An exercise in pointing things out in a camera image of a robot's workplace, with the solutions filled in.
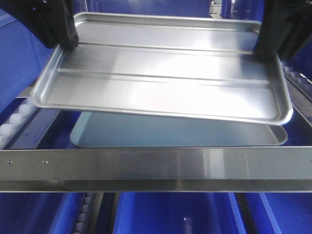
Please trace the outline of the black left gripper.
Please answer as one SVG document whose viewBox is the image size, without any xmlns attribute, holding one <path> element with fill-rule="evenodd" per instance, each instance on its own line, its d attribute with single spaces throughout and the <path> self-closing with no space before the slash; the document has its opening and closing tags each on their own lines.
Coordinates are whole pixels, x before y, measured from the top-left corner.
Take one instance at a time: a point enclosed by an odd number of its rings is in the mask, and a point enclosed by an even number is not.
<svg viewBox="0 0 312 234">
<path fill-rule="evenodd" d="M 71 0 L 2 0 L 0 8 L 27 27 L 46 47 L 74 50 L 79 42 Z"/>
</svg>

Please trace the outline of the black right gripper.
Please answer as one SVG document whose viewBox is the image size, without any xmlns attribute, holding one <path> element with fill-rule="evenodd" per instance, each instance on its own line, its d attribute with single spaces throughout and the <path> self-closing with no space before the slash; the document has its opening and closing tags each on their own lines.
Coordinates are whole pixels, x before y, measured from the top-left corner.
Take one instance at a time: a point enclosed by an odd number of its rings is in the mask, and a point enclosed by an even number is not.
<svg viewBox="0 0 312 234">
<path fill-rule="evenodd" d="M 289 60 L 312 40 L 310 0 L 266 0 L 253 54 L 259 61 Z"/>
</svg>

